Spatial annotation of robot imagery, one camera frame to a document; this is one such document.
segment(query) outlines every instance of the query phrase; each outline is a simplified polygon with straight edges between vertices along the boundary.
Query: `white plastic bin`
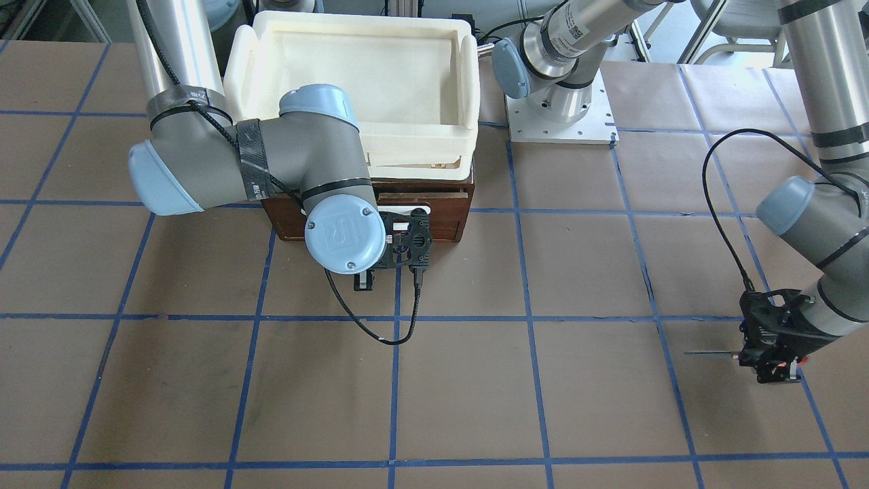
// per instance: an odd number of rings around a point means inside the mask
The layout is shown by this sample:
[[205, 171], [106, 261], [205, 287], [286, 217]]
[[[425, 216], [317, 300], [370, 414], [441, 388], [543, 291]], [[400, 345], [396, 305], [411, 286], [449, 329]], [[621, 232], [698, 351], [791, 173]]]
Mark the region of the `white plastic bin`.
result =
[[339, 86], [373, 178], [463, 180], [480, 110], [476, 48], [460, 20], [265, 11], [235, 33], [223, 84], [238, 121], [277, 117], [302, 85]]

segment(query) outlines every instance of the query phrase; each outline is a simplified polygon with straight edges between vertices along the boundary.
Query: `metal frame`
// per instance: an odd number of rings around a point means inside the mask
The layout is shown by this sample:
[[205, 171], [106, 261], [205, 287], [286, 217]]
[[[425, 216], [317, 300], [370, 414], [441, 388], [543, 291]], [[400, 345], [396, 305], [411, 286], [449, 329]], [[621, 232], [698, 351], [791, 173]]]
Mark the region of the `metal frame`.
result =
[[418, 17], [419, 9], [416, 0], [389, 0], [389, 15], [391, 17]]
[[706, 16], [700, 19], [700, 25], [697, 26], [697, 30], [694, 31], [691, 40], [688, 41], [688, 45], [685, 46], [685, 50], [682, 51], [682, 55], [679, 56], [679, 61], [676, 63], [689, 64], [691, 60], [697, 57], [700, 47], [706, 41], [706, 38], [709, 37], [712, 28], [718, 23], [718, 19], [721, 18], [721, 14], [724, 13], [724, 9], [729, 2], [730, 0], [715, 0], [713, 2]]
[[[33, 26], [33, 22], [39, 17], [43, 11], [43, 7], [48, 3], [48, 0], [26, 0], [22, 5], [18, 15], [10, 23], [9, 28], [3, 35], [3, 39], [24, 39], [27, 32]], [[88, 0], [70, 0], [70, 5], [82, 19], [84, 27], [90, 32], [100, 43], [111, 43], [109, 32], [106, 31], [103, 23], [94, 12], [93, 6]]]
[[640, 29], [640, 22], [633, 21], [627, 26], [627, 33], [630, 34], [634, 41], [634, 50], [637, 53], [637, 61], [642, 63], [651, 63], [652, 57], [649, 56], [649, 47], [646, 44], [646, 37], [643, 36], [643, 30]]

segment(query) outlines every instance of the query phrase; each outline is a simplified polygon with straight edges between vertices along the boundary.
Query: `black cable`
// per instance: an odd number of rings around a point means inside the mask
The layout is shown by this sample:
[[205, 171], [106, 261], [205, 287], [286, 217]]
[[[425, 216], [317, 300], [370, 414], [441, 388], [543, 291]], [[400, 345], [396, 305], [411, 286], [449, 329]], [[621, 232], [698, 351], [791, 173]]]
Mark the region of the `black cable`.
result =
[[253, 25], [254, 16], [259, 7], [254, 5], [254, 0], [242, 0], [242, 7], [244, 8], [244, 20], [248, 25]]
[[326, 272], [328, 284], [330, 287], [332, 287], [332, 292], [335, 294], [335, 298], [338, 299], [338, 304], [340, 304], [344, 311], [347, 313], [347, 315], [350, 316], [351, 319], [353, 319], [353, 322], [355, 322], [356, 325], [359, 326], [364, 332], [366, 332], [371, 338], [376, 339], [384, 345], [395, 346], [407, 343], [410, 337], [413, 336], [414, 328], [416, 327], [416, 313], [419, 311], [420, 296], [422, 295], [422, 281], [416, 280], [416, 276], [414, 277], [414, 312], [410, 316], [410, 327], [408, 328], [408, 334], [405, 335], [405, 337], [402, 339], [398, 339], [396, 341], [389, 341], [388, 339], [385, 339], [377, 333], [369, 330], [362, 323], [362, 321], [350, 310], [350, 308], [347, 306], [347, 303], [344, 302], [344, 298], [341, 297], [341, 293], [338, 292], [338, 287], [335, 286], [335, 281], [332, 279], [332, 272], [325, 268], [323, 270]]
[[151, 16], [151, 9], [144, 0], [136, 0], [136, 7], [139, 9], [139, 17], [142, 18], [142, 24], [145, 26], [145, 32], [148, 33], [148, 39], [150, 39], [151, 45], [154, 47], [157, 59], [160, 60], [160, 64], [163, 66], [166, 74], [169, 75], [172, 84], [180, 85], [181, 81], [178, 80], [172, 67], [169, 66], [169, 60], [166, 58], [166, 53], [163, 52], [163, 48], [161, 47], [162, 43], [158, 42], [160, 36], [156, 33], [154, 18]]
[[504, 28], [506, 28], [506, 27], [510, 27], [511, 25], [516, 25], [516, 24], [518, 24], [518, 23], [526, 23], [526, 22], [534, 22], [534, 21], [542, 20], [543, 17], [544, 17], [544, 16], [539, 16], [539, 17], [527, 17], [527, 18], [521, 18], [521, 19], [519, 19], [519, 20], [514, 20], [514, 21], [512, 21], [512, 22], [503, 23], [503, 24], [501, 24], [501, 25], [495, 27], [494, 29], [490, 30], [489, 32], [487, 32], [485, 36], [481, 37], [481, 38], [480, 38], [480, 44], [485, 43], [486, 40], [489, 39], [489, 38], [492, 36], [492, 34], [493, 34], [494, 32], [496, 32], [497, 30], [501, 30], [501, 29], [504, 29]]
[[721, 139], [716, 141], [715, 144], [713, 144], [712, 147], [709, 148], [709, 152], [706, 154], [706, 158], [703, 160], [703, 196], [706, 198], [706, 205], [709, 206], [709, 212], [712, 214], [713, 221], [715, 221], [715, 227], [718, 228], [718, 232], [720, 233], [721, 238], [724, 239], [724, 244], [727, 245], [727, 249], [730, 251], [730, 254], [733, 256], [733, 261], [736, 262], [736, 266], [740, 269], [740, 275], [742, 276], [742, 284], [746, 287], [747, 291], [754, 291], [754, 283], [748, 277], [748, 272], [746, 271], [746, 268], [742, 265], [742, 262], [740, 261], [740, 257], [737, 256], [736, 250], [734, 250], [734, 248], [733, 248], [733, 244], [731, 244], [730, 239], [727, 238], [727, 234], [724, 232], [724, 227], [721, 226], [721, 222], [718, 219], [718, 213], [715, 211], [715, 207], [713, 206], [713, 203], [712, 203], [712, 198], [709, 196], [709, 183], [708, 183], [707, 177], [706, 177], [706, 174], [707, 174], [707, 171], [709, 168], [709, 161], [712, 159], [712, 155], [715, 152], [715, 149], [718, 148], [719, 145], [721, 145], [721, 143], [724, 143], [725, 141], [727, 141], [727, 139], [734, 137], [734, 136], [737, 136], [739, 134], [747, 134], [747, 133], [760, 134], [761, 136], [769, 137], [773, 141], [775, 141], [776, 143], [784, 146], [786, 150], [790, 151], [794, 156], [798, 157], [803, 163], [809, 165], [810, 167], [812, 167], [813, 170], [817, 171], [821, 177], [826, 178], [826, 180], [829, 181], [830, 184], [835, 185], [840, 190], [842, 190], [845, 194], [851, 196], [854, 199], [854, 201], [857, 203], [858, 210], [860, 209], [860, 199], [859, 199], [859, 195], [857, 194], [856, 191], [849, 189], [848, 187], [844, 186], [842, 183], [839, 183], [836, 180], [834, 180], [830, 176], [829, 173], [827, 173], [823, 168], [821, 168], [820, 166], [815, 164], [809, 157], [807, 157], [803, 153], [799, 152], [796, 148], [794, 148], [790, 144], [786, 143], [781, 137], [778, 137], [769, 131], [763, 131], [761, 129], [738, 129], [736, 131], [728, 132], [724, 137], [722, 137]]
[[297, 204], [299, 204], [299, 209], [302, 209], [303, 211], [305, 210], [305, 204], [302, 202], [302, 199], [299, 198], [299, 196], [297, 196], [295, 194], [295, 192], [292, 191], [287, 185], [285, 185], [285, 183], [283, 183], [281, 180], [278, 180], [277, 178], [275, 178], [274, 175], [271, 175], [271, 174], [269, 174], [269, 182], [271, 182], [272, 185], [274, 185], [280, 191], [282, 191], [283, 193], [290, 196], [293, 200], [295, 200], [295, 202]]

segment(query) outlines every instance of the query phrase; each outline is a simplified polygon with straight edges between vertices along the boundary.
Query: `gray robot arm segment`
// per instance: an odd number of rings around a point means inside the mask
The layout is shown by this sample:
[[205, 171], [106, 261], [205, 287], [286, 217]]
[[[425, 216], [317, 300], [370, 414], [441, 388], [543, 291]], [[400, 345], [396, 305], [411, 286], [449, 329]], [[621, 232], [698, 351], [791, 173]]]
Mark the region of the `gray robot arm segment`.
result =
[[511, 98], [546, 89], [571, 75], [578, 57], [665, 1], [565, 0], [540, 23], [495, 45], [498, 84]]
[[778, 0], [821, 166], [856, 191], [793, 177], [758, 217], [824, 272], [794, 314], [813, 336], [779, 335], [799, 356], [869, 322], [869, 59], [850, 2]]
[[278, 118], [233, 126], [202, 3], [128, 0], [128, 7], [153, 133], [130, 151], [143, 203], [158, 215], [203, 211], [271, 197], [274, 178], [301, 190], [306, 245], [321, 265], [355, 274], [377, 263], [386, 230], [346, 94], [307, 85], [281, 99]]

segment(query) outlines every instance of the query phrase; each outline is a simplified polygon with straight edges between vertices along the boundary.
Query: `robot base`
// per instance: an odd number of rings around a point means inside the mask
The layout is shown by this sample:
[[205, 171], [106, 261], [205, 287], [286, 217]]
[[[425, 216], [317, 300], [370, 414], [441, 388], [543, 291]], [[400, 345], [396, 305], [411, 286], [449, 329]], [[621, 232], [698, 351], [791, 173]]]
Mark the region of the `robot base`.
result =
[[592, 82], [593, 98], [586, 116], [573, 124], [559, 124], [538, 116], [528, 98], [507, 97], [510, 140], [515, 143], [610, 144], [619, 140], [609, 97], [598, 72]]

